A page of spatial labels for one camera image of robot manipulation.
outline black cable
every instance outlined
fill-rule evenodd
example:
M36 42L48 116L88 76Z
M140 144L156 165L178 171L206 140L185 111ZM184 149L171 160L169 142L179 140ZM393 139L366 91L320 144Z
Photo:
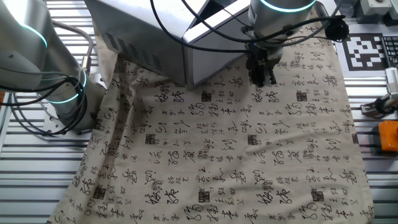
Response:
M16 107L17 107L17 110L19 111L19 113L21 114L22 118L24 119L24 121L27 122L28 124L30 124L34 129L38 130L39 132L35 132L35 131L29 129L27 126L25 126L22 123L22 121L18 118L18 116L17 116L17 114L15 112L15 109L13 107L11 107L12 113L13 113L15 119L17 120L17 122L23 128L25 128L27 131L29 131L32 134L41 134L43 136L54 136L54 135L58 135L58 134L65 134L66 132L72 130L83 119L83 117L84 117L84 115L85 115L85 113L87 111L87 98L85 96L85 93L83 92L84 91L83 86L81 85L81 83L79 83L78 86L80 88L80 89L76 89L76 91L79 93L79 95L78 95L78 104L80 104L81 100L84 100L84 102L83 102L83 110L81 110L81 108L80 108L76 112L76 116L72 119L72 121L68 125L66 125L63 129L61 129L61 130L59 130L59 131L57 131L55 133L48 133L48 132L36 127L34 124L32 124L30 121L28 121L26 119L26 117L24 116L23 112L21 111L21 108L19 107L19 105L20 105L19 103L17 103L18 106L16 106ZM17 102L16 95L15 94L13 94L13 95L14 95L14 101Z
M210 29L211 31L213 31L214 33L216 33L216 34L218 34L218 35L224 37L225 39L232 40L232 41L235 41L235 42L240 42L240 43L246 43L246 44L247 44L247 43L263 42L263 41L265 41L265 40L269 40L269 39L271 39L271 38L277 37L278 35L285 34L285 33L288 32L288 31L294 30L294 29L296 29L296 28L302 27L302 26L307 25L307 24L311 24L311 23L313 23L313 22L342 20L342 18L344 18L344 16L336 16L336 17L318 17L318 18L314 18L314 19L309 19L309 20L307 20L307 21L300 22L300 23L298 23L298 24L296 24L296 25L294 25L294 26L290 26L290 27L288 27L288 28L286 28L286 29L283 29L283 30L281 30L281 31L279 31L279 32L273 33L273 34L268 35L268 36L266 36L266 37L262 37L262 38L259 38L259 39L249 39L249 40L246 40L246 39L239 39L239 38L235 38L235 37L228 36L228 35L226 35L226 34L220 32L220 31L214 29L212 26L210 26L204 19L202 19L202 18L201 18L201 17L188 5L188 3L186 2L186 0L181 0L181 1L184 3L185 7L186 7L186 8L187 8L187 9L188 9L200 22L202 22L205 26L207 26L207 28L209 28L209 29Z
M226 11L229 15L231 15L235 20L237 20L240 24L244 25L245 27L251 27L249 25L246 25L244 22L240 21L236 16L234 16L232 13L228 12L225 7L223 8L224 11Z
M19 90L19 89L16 89L16 88L9 88L9 87L0 85L0 88L2 88L4 90L18 91L18 92L25 92L25 93L46 91L46 90L49 90L49 89L52 88L48 93L44 94L42 97L40 97L40 98L38 98L36 100L33 100L33 101L29 101L29 102L25 102L25 103L17 103L17 104L15 104L15 103L0 103L0 105L1 106L26 106L26 105L31 105L33 103L37 103L39 101L42 101L42 100L46 99L46 97L50 96L55 90L60 88L64 83L66 83L66 82L72 83L72 80L74 80L74 79L77 80L77 78L75 78L75 77L68 77L62 82L59 82L59 83L54 84L52 86L49 86L49 87L46 87L46 88L41 88L41 89L38 89L38 90L35 90L35 89L33 89L33 90Z
M163 23L162 23L162 21L160 21L159 16L158 16L158 14L157 14L157 12L156 12L154 0L150 0L150 6L152 7L152 12L153 12L154 15L155 15L156 21L157 21L157 23L160 25L160 27L162 28L162 30L163 30L171 39L173 39L174 41L178 42L179 44L182 44L182 45L184 45L184 46L186 46L186 47L189 47L189 48L192 48L192 49L195 49L195 50L203 50L203 51L208 51L208 52L251 54L251 52L248 51L248 50L221 50L221 49L209 49L209 48L197 47L197 46L194 46L194 45L187 44L187 43L185 43L185 42L183 42L183 41L181 41L181 40L175 38L175 37L163 26Z

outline ventilation grille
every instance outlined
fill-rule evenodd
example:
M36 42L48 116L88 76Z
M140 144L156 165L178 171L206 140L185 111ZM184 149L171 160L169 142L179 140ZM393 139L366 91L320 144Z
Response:
M132 56L134 56L134 58L137 59L137 60L141 60L137 48L135 46L131 45L131 44L129 44L129 46L130 46L130 50L131 50Z
M124 41L119 39L119 38L118 38L118 41L119 41L120 47L122 48L123 53L125 53L126 55L130 55L130 52L127 49L126 44L124 43Z
M146 51L144 51L144 50L141 50L141 54L142 54L142 58L144 59L145 64L147 64L147 65L149 65L149 66L152 66L152 65L150 64L150 57L149 57L149 54L148 54Z
M160 59L156 56L152 56L152 58L154 59L155 68L162 71L162 63L160 62Z
M392 79L394 81L394 85L396 87L396 91L398 91L398 80L397 80L397 75L398 74L396 74L396 70L395 69L392 70L391 73L392 73Z
M106 33L106 35L108 36L109 41L111 42L111 45L114 49L119 50L118 45L116 44L116 41L114 41L114 38L111 34Z

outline cloth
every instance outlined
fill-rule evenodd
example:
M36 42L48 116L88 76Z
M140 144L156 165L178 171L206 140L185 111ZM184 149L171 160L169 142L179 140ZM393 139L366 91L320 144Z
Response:
M333 45L286 47L274 73L278 84L258 89L241 58L187 91L119 56L48 223L370 223Z

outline beige fabric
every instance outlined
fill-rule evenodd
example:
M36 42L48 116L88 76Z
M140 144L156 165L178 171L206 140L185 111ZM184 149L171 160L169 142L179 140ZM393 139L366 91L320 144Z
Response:
M79 171L49 221L371 222L333 46L287 47L275 75L277 85L256 89L241 58L187 91L119 57Z

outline wrinkled cloth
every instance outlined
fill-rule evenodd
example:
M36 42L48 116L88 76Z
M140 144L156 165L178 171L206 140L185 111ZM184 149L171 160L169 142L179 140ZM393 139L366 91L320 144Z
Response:
M333 45L286 47L274 73L276 85L256 88L241 58L188 91L119 56L49 223L371 222Z

